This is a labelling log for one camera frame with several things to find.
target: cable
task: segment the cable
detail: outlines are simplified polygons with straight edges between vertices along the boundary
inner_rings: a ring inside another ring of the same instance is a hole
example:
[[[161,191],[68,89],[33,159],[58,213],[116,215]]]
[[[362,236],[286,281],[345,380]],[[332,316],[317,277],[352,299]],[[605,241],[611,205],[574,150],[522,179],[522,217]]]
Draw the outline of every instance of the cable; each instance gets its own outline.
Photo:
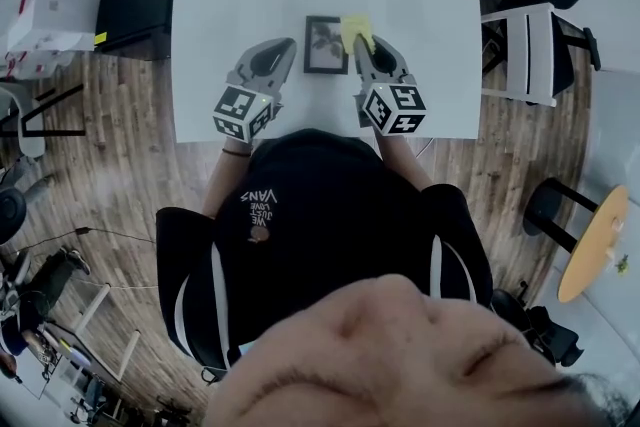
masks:
[[[71,278],[73,281],[79,281],[80,283],[86,283],[87,285],[95,285],[97,287],[103,287],[107,285],[107,283],[96,283],[95,281],[87,281],[85,279],[80,278]],[[132,287],[111,287],[112,290],[144,290],[144,289],[152,289],[158,288],[158,285],[150,285],[144,287],[132,286]]]
[[[82,235],[86,235],[90,231],[99,231],[99,232],[102,232],[102,233],[110,233],[112,235],[118,235],[119,237],[125,237],[125,238],[128,238],[128,239],[139,240],[140,242],[149,242],[150,244],[155,244],[156,243],[155,240],[143,239],[143,238],[140,238],[140,237],[134,237],[133,235],[127,235],[126,233],[119,233],[117,231],[104,230],[102,228],[89,228],[88,226],[83,226],[82,228],[76,228],[73,231],[69,231],[67,233],[63,233],[62,235],[58,235],[57,237],[51,237],[51,238],[48,238],[48,239],[41,240],[40,242],[36,242],[35,244],[31,244],[30,246],[25,246],[22,249],[18,249],[17,251],[14,251],[13,253],[9,253],[6,256],[13,256],[15,254],[18,254],[20,251],[25,251],[27,249],[31,249],[32,247],[39,246],[40,244],[44,244],[45,242],[51,242],[52,240],[61,239],[62,237],[66,237],[67,235],[73,235],[74,233],[78,237],[80,237]]]
[[[102,232],[102,233],[111,233],[112,235],[118,235],[120,237],[126,237],[128,239],[139,240],[140,242],[149,242],[150,244],[155,244],[156,243],[155,240],[142,239],[140,237],[134,237],[133,235],[127,235],[126,233],[118,233],[117,231],[103,230],[102,228],[89,228],[89,231],[99,231],[99,232]]]
[[[425,145],[424,148],[422,148],[418,154],[416,155],[416,158],[419,159],[420,155],[422,155],[425,151],[427,151],[427,149],[429,148],[429,146],[431,146],[431,143],[434,141],[435,139],[431,138],[429,139],[429,142]]]

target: yellow table top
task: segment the yellow table top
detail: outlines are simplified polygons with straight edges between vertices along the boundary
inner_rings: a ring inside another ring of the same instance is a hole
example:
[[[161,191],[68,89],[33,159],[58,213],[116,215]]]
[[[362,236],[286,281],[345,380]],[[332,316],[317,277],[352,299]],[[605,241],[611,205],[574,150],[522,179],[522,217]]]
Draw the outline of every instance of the yellow table top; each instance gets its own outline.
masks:
[[[618,241],[621,223],[627,218],[628,208],[629,192],[626,187],[619,185],[594,212],[589,226],[573,248],[569,265],[562,275],[558,289],[561,303],[578,297],[607,265],[607,251],[613,250]]]

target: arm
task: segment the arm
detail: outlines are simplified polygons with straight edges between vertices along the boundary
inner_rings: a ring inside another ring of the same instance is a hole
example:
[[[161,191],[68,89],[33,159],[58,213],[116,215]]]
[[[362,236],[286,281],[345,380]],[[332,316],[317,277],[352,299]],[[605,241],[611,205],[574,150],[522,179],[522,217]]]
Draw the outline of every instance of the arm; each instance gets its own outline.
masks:
[[[407,180],[419,191],[433,185],[433,181],[422,169],[407,140],[398,136],[383,136],[376,131],[376,140],[385,165]]]
[[[26,329],[21,334],[22,338],[24,338],[24,341],[29,345],[29,349],[31,350],[31,352],[33,352],[36,356],[40,357],[45,353],[44,345],[42,345],[42,342],[40,342],[40,339],[33,331]]]
[[[224,150],[233,153],[240,153],[243,156],[225,153],[220,154],[216,164],[202,206],[202,213],[212,219],[218,215],[218,210],[240,184],[249,169],[249,158],[251,157],[251,144],[227,138],[224,143]]]

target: table leg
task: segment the table leg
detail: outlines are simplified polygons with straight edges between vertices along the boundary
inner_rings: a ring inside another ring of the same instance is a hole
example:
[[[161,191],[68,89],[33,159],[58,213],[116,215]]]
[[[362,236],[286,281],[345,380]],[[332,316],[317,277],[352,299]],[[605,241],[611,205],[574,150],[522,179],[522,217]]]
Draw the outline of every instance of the table leg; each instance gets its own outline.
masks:
[[[573,252],[573,248],[576,246],[577,240],[560,228],[560,226],[554,223],[551,219],[541,217],[535,212],[529,212],[527,220],[549,235],[549,237],[555,240],[569,253]]]
[[[550,187],[548,182],[549,180],[545,180],[536,187],[524,210],[522,226],[525,233],[532,237],[539,235],[543,231],[529,220],[532,214],[553,221],[560,211],[560,205],[562,204],[562,198],[564,196],[553,187]]]
[[[585,198],[582,194],[574,191],[573,189],[567,187],[563,183],[559,182],[555,178],[551,178],[547,180],[547,186],[555,189],[559,193],[565,195],[567,198],[572,199],[579,205],[582,205],[587,210],[591,210],[595,212],[598,209],[598,204],[591,201],[589,198]]]

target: picture frame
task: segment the picture frame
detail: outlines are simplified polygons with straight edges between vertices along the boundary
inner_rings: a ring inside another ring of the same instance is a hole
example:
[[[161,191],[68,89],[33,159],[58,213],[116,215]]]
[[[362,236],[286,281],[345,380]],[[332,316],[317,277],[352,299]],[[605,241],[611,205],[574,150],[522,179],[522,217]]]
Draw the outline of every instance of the picture frame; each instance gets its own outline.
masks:
[[[344,50],[340,17],[307,16],[304,73],[347,75],[349,55]]]

